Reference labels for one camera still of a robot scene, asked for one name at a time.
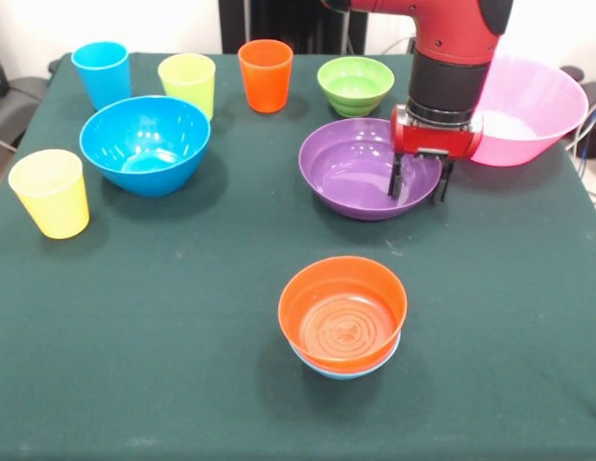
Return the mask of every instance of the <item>purple bowl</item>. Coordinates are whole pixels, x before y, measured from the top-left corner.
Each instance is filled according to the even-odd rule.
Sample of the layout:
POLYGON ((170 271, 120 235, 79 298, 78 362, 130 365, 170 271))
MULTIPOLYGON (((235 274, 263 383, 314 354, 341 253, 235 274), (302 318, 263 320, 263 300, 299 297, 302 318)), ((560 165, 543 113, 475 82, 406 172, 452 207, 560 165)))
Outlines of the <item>purple bowl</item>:
POLYGON ((315 194, 349 218, 381 221, 405 213, 434 190, 442 165, 435 158, 402 158, 402 192, 387 195, 392 176, 390 121, 350 118, 312 132, 299 150, 299 169, 315 194))

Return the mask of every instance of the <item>cup rim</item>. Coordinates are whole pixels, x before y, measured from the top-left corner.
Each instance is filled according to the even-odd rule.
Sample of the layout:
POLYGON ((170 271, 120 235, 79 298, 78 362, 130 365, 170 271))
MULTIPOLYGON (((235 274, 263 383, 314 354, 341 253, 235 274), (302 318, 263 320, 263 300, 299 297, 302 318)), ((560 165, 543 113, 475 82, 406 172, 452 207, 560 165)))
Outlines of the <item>cup rim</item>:
POLYGON ((168 82, 172 85, 192 85, 192 84, 200 84, 202 82, 205 82, 206 80, 208 80, 210 77, 214 77, 215 73, 217 70, 217 64, 216 62, 214 62, 213 59, 211 59, 209 56, 207 55, 203 55, 201 53, 177 53, 175 55, 172 56, 168 56, 167 58, 165 58, 163 61, 161 61, 159 63, 159 65, 156 67, 156 73, 159 76, 159 79, 161 79, 161 81, 165 81, 168 82), (167 65, 168 62, 170 61, 175 61, 178 60, 180 58, 185 58, 185 57, 191 57, 191 58, 203 58, 204 61, 212 64, 212 66, 210 67, 210 73, 208 75, 206 75, 205 77, 201 78, 201 79, 193 79, 193 80, 189 80, 188 82, 186 81, 179 81, 179 80, 174 80, 174 79, 168 79, 168 78, 163 78, 161 76, 161 74, 163 73, 163 67, 165 65, 167 65))
POLYGON ((71 151, 68 151, 66 149, 41 149, 39 151, 31 152, 30 154, 21 158, 19 161, 17 161, 12 166, 12 168, 10 169, 10 173, 8 175, 8 184, 10 185, 10 188, 18 195, 23 195, 26 197, 34 197, 34 198, 43 198, 43 197, 50 197, 52 195, 59 194, 65 190, 69 189, 76 182, 78 182, 80 180, 80 177, 82 175, 83 175, 83 161, 77 154, 75 154, 71 151), (70 179, 69 182, 67 182, 65 185, 62 185, 61 187, 58 187, 56 189, 53 189, 53 190, 50 190, 47 192, 38 192, 38 193, 26 192, 23 190, 22 187, 19 187, 18 184, 14 183, 14 176, 15 176, 16 172, 18 170, 20 170, 21 168, 23 168, 23 165, 27 161, 30 161, 31 158, 33 158, 33 157, 47 155, 51 152, 61 153, 62 155, 65 155, 66 157, 70 157, 70 158, 76 160, 76 162, 74 164, 76 166, 74 177, 72 179, 70 179))
POLYGON ((117 67, 119 65, 121 65, 123 62, 125 62, 127 59, 129 58, 129 50, 127 49, 127 47, 125 45, 123 45, 122 43, 119 43, 117 41, 93 41, 90 43, 87 43, 85 45, 82 45, 80 47, 78 47, 76 50, 74 50, 74 52, 71 54, 71 62, 72 64, 74 64, 76 67, 79 67, 81 69, 86 69, 86 70, 106 70, 106 69, 111 69, 112 67, 117 67), (100 45, 116 45, 119 48, 122 49, 124 56, 121 60, 114 62, 112 64, 108 64, 108 65, 83 65, 80 64, 76 61, 76 54, 79 51, 82 51, 84 48, 87 47, 93 47, 93 46, 100 46, 100 45))
POLYGON ((247 65, 249 67, 254 67, 257 69, 277 69, 279 67, 284 67, 285 65, 290 63, 293 60, 293 58, 294 58, 294 50, 291 48, 291 46, 289 46, 284 41, 275 40, 273 38, 258 38, 255 40, 247 41, 238 50, 238 59, 240 60, 240 62, 244 63, 245 65, 247 65), (285 50, 289 51, 289 58, 279 64, 274 64, 274 65, 257 65, 257 64, 253 64, 252 62, 244 59, 244 51, 247 48, 249 48, 252 45, 257 45, 257 44, 262 44, 262 43, 271 43, 274 45, 279 45, 281 48, 284 48, 285 50))

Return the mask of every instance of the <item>white wall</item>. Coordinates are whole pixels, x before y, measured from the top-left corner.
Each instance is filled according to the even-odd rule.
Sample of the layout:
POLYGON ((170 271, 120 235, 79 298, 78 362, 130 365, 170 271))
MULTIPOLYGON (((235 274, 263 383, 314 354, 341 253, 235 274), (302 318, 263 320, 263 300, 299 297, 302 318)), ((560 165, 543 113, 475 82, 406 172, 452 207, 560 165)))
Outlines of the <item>white wall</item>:
POLYGON ((132 51, 221 53, 218 3, 0 0, 0 59, 8 78, 46 77, 50 61, 98 39, 132 51))
MULTIPOLYGON (((414 30, 410 18, 373 14, 366 52, 381 53, 414 30)), ((120 40, 133 51, 221 53, 218 3, 0 0, 0 57, 10 78, 46 76, 49 61, 95 39, 120 40)), ((403 42, 391 52, 405 49, 403 42)), ((499 50, 556 66, 579 65, 596 80, 596 0, 515 0, 499 50)))
MULTIPOLYGON (((366 53, 382 53, 414 32, 410 18, 373 14, 366 53)), ((403 42, 391 53, 405 50, 403 42)), ((596 0, 515 0, 498 50, 555 66, 577 65, 587 79, 596 80, 596 0)))

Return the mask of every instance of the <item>blue cup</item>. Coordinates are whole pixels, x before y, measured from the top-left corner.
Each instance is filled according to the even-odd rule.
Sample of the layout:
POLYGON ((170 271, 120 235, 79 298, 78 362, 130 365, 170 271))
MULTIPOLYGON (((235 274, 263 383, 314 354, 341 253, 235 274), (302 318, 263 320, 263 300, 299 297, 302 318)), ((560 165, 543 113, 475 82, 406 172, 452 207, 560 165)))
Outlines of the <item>blue cup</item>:
POLYGON ((131 98, 129 51, 120 43, 89 43, 71 55, 96 110, 131 98))

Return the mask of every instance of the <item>light blue bowl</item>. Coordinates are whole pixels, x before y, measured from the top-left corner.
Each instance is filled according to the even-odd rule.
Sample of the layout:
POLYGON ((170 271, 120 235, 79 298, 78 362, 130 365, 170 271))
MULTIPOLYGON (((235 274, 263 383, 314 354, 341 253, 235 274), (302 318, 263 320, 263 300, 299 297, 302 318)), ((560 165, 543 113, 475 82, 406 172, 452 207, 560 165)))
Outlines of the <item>light blue bowl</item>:
POLYGON ((370 373, 375 372, 376 370, 378 370, 379 368, 381 368, 383 365, 385 365, 395 354, 395 351, 397 351, 398 346, 400 345, 400 338, 402 337, 402 331, 400 331, 397 335, 397 341, 395 341, 395 345, 393 346, 392 349, 392 353, 390 353, 387 358, 385 360, 383 360, 381 363, 379 363, 378 365, 376 365, 375 367, 370 368, 369 370, 365 370, 364 372, 360 372, 360 373, 347 373, 347 374, 340 374, 340 373, 332 373, 332 372, 328 372, 327 370, 322 370, 321 368, 313 365, 312 363, 308 362, 304 357, 301 356, 301 354, 296 350, 296 348, 294 348, 293 346, 291 346, 291 349, 294 350, 294 352, 296 353, 296 355, 299 357, 299 359, 304 362, 304 364, 311 368, 312 370, 314 370, 315 372, 319 373, 320 375, 323 375, 325 377, 329 377, 331 379, 338 379, 340 381, 345 381, 348 379, 355 379, 357 377, 362 377, 365 375, 369 375, 370 373))
POLYGON ((142 197, 183 187, 202 161, 210 122, 169 96, 140 96, 107 106, 84 124, 80 148, 102 175, 142 197))

